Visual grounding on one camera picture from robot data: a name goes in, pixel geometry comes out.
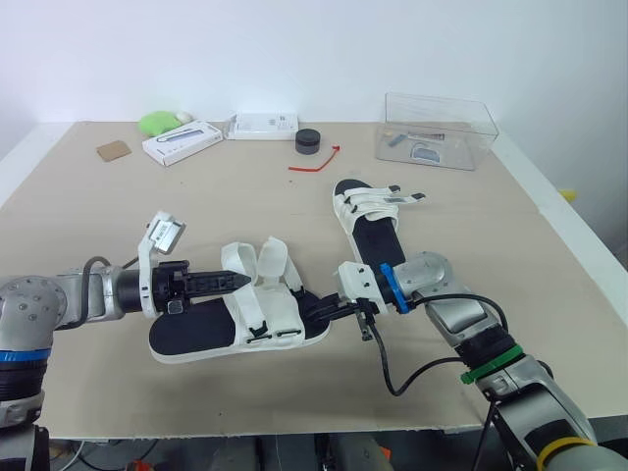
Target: blue ring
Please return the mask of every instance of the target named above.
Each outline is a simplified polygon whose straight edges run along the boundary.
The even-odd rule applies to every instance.
[[[0,361],[38,361],[45,360],[50,356],[50,348],[30,351],[8,351],[0,350]]]
[[[407,314],[408,312],[410,312],[410,309],[408,309],[408,305],[405,302],[405,297],[403,297],[403,293],[401,292],[401,289],[399,289],[399,284],[396,282],[393,269],[388,263],[383,263],[382,265],[380,265],[380,270],[382,271],[382,275],[386,277],[386,281],[389,282],[392,294],[394,294],[394,298],[396,299],[399,307],[399,313]]]

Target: table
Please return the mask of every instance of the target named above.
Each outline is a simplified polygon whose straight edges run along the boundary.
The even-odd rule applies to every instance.
[[[493,155],[475,172],[374,158],[375,125],[316,124],[323,149],[300,156],[290,142],[226,141],[173,167],[141,150],[133,123],[75,124],[0,209],[0,276],[54,275],[92,255],[122,264],[145,224],[165,210],[187,223],[170,259],[219,269],[220,247],[284,240],[306,286],[336,291],[332,273],[351,260],[333,214],[336,181],[399,184],[428,198],[400,211],[406,254],[447,256],[457,276],[506,311],[524,349],[547,361],[591,417],[628,409],[628,331],[596,284],[517,181]],[[104,163],[95,148],[125,141],[132,154]],[[331,145],[341,152],[321,173]],[[435,369],[402,397],[382,378],[377,346],[351,318],[327,338],[290,352],[163,365],[150,355],[151,321],[55,334],[39,423],[56,438],[192,437],[476,426],[487,404],[463,386],[458,364]],[[422,311],[378,319],[399,385],[452,352]]]

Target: red wire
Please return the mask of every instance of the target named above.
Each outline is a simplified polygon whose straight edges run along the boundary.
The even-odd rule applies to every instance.
[[[330,158],[327,159],[323,165],[321,165],[320,167],[316,169],[304,169],[302,167],[288,167],[288,170],[296,170],[297,172],[320,172],[321,170],[325,168],[325,166],[327,166],[327,164],[329,164],[332,161],[334,157],[336,157],[336,154],[338,154],[340,151],[340,146],[333,145],[332,149],[334,149],[334,152],[332,152],[332,155],[330,156]]]

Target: transparent container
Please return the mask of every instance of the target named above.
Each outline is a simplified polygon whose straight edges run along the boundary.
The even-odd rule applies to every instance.
[[[410,164],[475,170],[497,137],[479,101],[386,94],[386,122],[378,126],[376,156]]]

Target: small white box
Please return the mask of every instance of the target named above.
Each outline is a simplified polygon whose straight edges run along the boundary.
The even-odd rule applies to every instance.
[[[298,131],[291,113],[239,113],[228,125],[227,139],[293,140]]]
[[[192,121],[141,143],[144,152],[168,167],[223,140],[223,134],[205,121]]]

